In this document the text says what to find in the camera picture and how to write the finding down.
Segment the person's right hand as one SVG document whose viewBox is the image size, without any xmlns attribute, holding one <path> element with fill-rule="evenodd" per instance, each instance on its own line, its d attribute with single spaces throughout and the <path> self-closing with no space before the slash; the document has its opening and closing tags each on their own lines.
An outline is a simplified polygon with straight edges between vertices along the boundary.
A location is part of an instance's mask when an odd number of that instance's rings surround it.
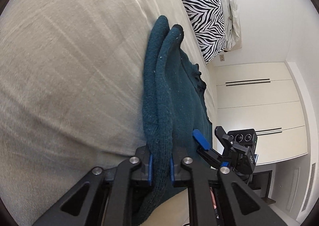
<svg viewBox="0 0 319 226">
<path fill-rule="evenodd" d="M 212 200 L 212 203 L 213 203 L 213 207 L 214 207 L 214 209 L 216 209 L 217 206 L 216 206 L 215 196 L 213 194 L 213 189 L 211 187 L 210 187 L 210 195 L 211 195 L 211 200 Z"/>
</svg>

